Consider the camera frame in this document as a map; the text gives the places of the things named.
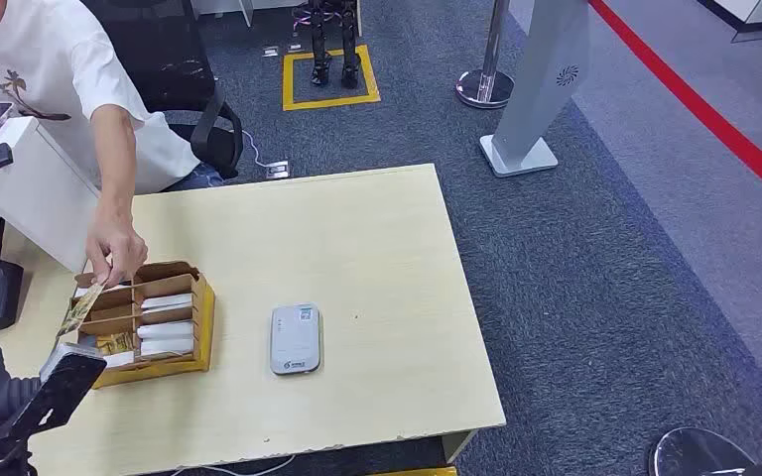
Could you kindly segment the person's left hand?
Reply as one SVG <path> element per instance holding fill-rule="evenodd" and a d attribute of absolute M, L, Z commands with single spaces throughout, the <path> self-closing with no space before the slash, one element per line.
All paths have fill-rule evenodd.
<path fill-rule="evenodd" d="M 96 283 L 108 288 L 130 281 L 146 262 L 148 247 L 129 213 L 98 210 L 89 227 L 86 256 Z"/>

